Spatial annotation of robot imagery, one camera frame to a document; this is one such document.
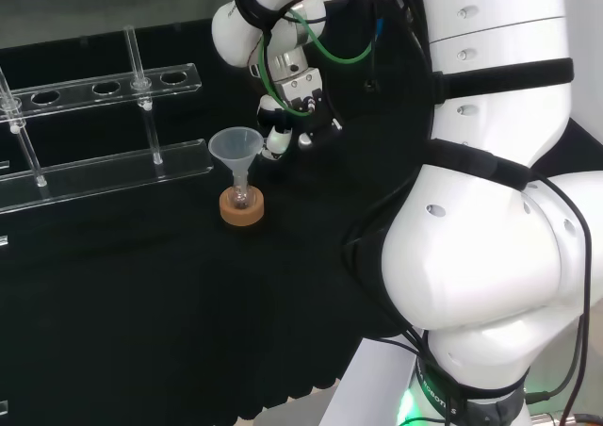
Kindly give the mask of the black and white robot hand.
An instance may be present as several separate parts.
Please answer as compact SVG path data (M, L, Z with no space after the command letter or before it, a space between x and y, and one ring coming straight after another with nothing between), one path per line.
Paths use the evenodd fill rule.
M268 94L260 99L256 117L265 138L263 158L276 161L295 149L316 149L341 134L343 125L323 90L318 69L309 68L277 80L274 87L288 109Z

